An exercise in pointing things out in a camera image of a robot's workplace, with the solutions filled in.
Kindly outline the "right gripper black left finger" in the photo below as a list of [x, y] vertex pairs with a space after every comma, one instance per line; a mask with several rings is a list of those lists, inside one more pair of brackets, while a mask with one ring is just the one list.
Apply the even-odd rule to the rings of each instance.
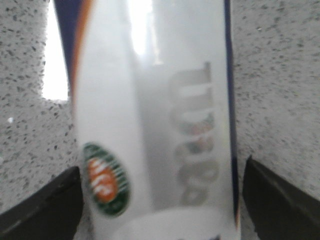
[[80, 169], [72, 166], [0, 215], [2, 240], [72, 240], [83, 214]]

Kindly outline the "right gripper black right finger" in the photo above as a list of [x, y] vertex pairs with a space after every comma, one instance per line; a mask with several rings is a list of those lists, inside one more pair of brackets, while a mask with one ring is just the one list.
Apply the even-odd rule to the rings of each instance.
[[261, 240], [318, 240], [320, 202], [260, 162], [246, 161], [242, 196]]

